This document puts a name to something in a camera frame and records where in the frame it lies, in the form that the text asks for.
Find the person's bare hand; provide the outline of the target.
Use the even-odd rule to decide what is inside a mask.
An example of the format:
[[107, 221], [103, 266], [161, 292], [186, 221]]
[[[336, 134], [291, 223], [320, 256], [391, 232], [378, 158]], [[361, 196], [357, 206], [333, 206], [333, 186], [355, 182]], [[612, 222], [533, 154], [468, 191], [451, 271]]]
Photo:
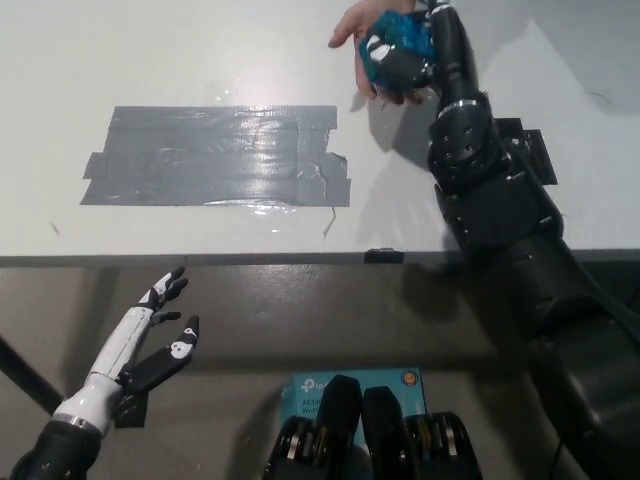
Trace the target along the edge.
[[354, 74], [358, 91], [367, 99], [384, 99], [386, 102], [401, 105], [405, 101], [419, 105], [423, 99], [420, 93], [406, 95], [388, 93], [373, 86], [366, 73], [358, 48], [369, 28], [377, 18], [387, 10], [406, 14], [415, 10], [416, 0], [362, 0], [347, 9], [337, 23], [328, 42], [328, 47], [336, 49], [349, 39], [354, 43]]

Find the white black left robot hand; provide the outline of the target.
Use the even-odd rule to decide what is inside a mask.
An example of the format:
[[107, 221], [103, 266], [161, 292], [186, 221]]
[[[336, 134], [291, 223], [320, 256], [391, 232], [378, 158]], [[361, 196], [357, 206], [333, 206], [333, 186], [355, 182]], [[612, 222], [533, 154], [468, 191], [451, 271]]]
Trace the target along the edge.
[[176, 340], [142, 361], [138, 353], [149, 331], [181, 317], [164, 305], [187, 286], [179, 267], [158, 280], [127, 310], [107, 341], [80, 388], [54, 411], [55, 421], [105, 437], [109, 427], [142, 427], [148, 393], [184, 368], [199, 340], [199, 317], [190, 317]]

